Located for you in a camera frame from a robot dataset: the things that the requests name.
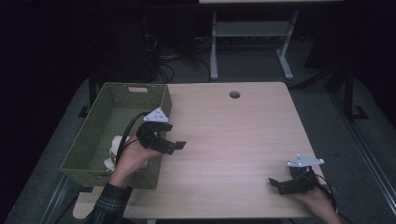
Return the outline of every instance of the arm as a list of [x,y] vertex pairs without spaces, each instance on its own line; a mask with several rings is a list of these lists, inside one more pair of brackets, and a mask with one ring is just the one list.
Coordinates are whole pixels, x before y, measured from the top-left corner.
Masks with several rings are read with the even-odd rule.
[[[126,142],[134,141],[133,136]],[[162,155],[161,152],[144,148],[139,141],[132,142],[122,152],[115,171],[106,184],[92,212],[85,218],[85,223],[120,223],[131,197],[132,188],[129,179],[147,160]]]
[[326,194],[320,189],[314,188],[307,193],[291,194],[290,197],[305,204],[323,223],[342,224]]

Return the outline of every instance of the green plastic basket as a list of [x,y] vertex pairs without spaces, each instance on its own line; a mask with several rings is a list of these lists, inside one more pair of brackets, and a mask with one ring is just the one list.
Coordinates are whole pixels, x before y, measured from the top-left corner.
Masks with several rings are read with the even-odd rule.
[[[105,83],[61,170],[81,185],[104,186],[112,174],[106,170],[104,160],[109,158],[114,136],[122,135],[136,115],[159,106],[169,118],[172,101],[166,85]],[[143,118],[136,122],[131,134],[142,122]],[[136,172],[129,185],[135,189],[156,189],[161,161],[162,157],[149,160]]]

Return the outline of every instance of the human hand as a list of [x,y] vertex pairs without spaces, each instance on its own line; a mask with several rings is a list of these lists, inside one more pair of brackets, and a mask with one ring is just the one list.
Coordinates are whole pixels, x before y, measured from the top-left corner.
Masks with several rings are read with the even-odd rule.
[[315,216],[319,217],[323,223],[342,224],[339,216],[332,207],[332,203],[322,190],[313,188],[307,193],[296,193],[289,196],[305,204],[305,206],[307,206]]
[[127,187],[129,179],[141,165],[151,158],[162,155],[161,152],[143,147],[135,135],[128,139],[125,146],[127,147],[122,151],[109,181],[111,185],[122,188]]

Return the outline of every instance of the metal frame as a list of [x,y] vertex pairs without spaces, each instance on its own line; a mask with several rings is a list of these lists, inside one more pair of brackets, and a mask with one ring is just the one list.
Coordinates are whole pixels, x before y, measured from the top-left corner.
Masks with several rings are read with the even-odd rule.
[[210,52],[210,78],[219,78],[218,63],[216,56],[217,36],[284,36],[285,42],[281,49],[276,50],[280,66],[287,79],[293,79],[286,51],[289,46],[294,25],[298,17],[299,10],[294,10],[289,21],[217,21],[217,12],[213,12],[212,21],[212,50]]
[[56,220],[56,216],[59,215],[62,202],[67,197],[68,191],[71,190],[72,180],[66,175],[62,175],[62,178],[53,191],[52,198],[50,199],[49,205],[40,220],[40,224],[53,223]]

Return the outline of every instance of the wooden table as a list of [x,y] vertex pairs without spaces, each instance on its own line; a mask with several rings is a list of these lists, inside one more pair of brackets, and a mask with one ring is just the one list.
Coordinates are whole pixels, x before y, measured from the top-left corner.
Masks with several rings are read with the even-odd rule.
[[[168,85],[172,98],[167,135],[187,141],[165,155],[158,188],[135,189],[127,218],[309,217],[281,196],[268,177],[290,180],[286,161],[315,157],[285,84],[281,82]],[[240,97],[230,97],[238,91]],[[314,167],[321,175],[318,166]],[[102,188],[80,193],[74,216],[87,216]]]

